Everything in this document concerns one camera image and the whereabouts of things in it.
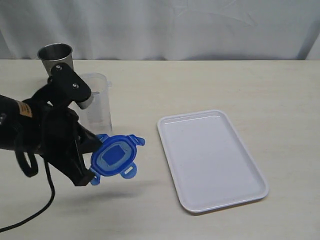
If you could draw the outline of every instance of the white table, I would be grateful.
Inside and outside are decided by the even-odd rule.
[[[319,61],[88,61],[81,73],[112,81],[115,134],[146,139],[138,173],[74,187],[52,169],[56,199],[41,216],[1,233],[23,240],[318,240],[320,238]],[[46,83],[38,60],[0,60],[0,94],[18,100]],[[193,216],[179,205],[156,123],[163,116],[227,113],[270,185],[262,201]],[[50,197],[43,163],[26,178],[1,150],[0,226],[16,223]]]

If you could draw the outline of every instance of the tan label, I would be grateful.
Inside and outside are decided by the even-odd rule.
[[[29,118],[32,118],[32,111],[28,104],[22,101],[16,101],[19,106],[20,114]]]

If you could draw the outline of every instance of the black wire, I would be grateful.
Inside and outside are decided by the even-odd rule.
[[[0,228],[0,233],[8,231],[8,230],[11,230],[11,229],[15,229],[17,227],[20,227],[23,224],[26,224],[30,220],[32,220],[32,219],[36,218],[37,216],[39,216],[40,214],[42,214],[45,210],[47,210],[50,207],[50,205],[54,201],[54,198],[55,198],[55,195],[56,195],[56,190],[55,190],[54,183],[52,182],[49,164],[48,164],[48,162],[46,160],[44,160],[44,168],[45,168],[46,178],[48,180],[48,183],[49,183],[49,186],[50,186],[50,189],[51,189],[51,197],[50,197],[48,203],[42,209],[40,209],[38,212],[36,212],[35,214],[27,217],[25,220],[22,220],[20,222],[17,222],[16,224],[13,224],[13,225],[10,225],[10,226],[6,226],[6,227],[3,227],[3,228]]]

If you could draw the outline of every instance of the white backdrop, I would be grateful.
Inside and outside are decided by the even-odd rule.
[[[305,59],[319,21],[320,0],[0,0],[0,58]]]

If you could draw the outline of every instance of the table surface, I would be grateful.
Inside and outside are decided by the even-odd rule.
[[[76,60],[77,73],[112,82],[114,134],[146,139],[136,177],[74,187],[53,167],[56,198],[2,240],[311,240],[320,236],[320,61]],[[0,94],[23,100],[46,83],[39,60],[0,60]],[[219,109],[230,118],[265,175],[265,199],[203,215],[179,204],[157,131],[164,116]],[[26,178],[1,150],[0,226],[14,224],[50,197],[43,163]]]

